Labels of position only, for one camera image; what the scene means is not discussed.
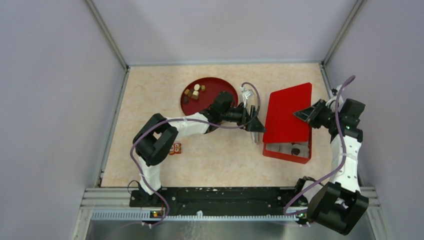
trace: gray wall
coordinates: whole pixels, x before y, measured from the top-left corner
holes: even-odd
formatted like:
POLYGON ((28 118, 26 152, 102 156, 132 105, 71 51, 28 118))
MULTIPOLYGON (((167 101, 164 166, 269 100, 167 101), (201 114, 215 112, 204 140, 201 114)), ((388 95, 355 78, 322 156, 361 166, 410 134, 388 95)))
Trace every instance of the gray wall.
POLYGON ((130 65, 321 61, 356 0, 94 0, 130 65))
POLYGON ((360 168, 396 239, 422 239, 424 1, 369 0, 328 66, 344 96, 366 104, 360 168))
POLYGON ((69 239, 123 69, 82 0, 0 3, 0 239, 69 239))

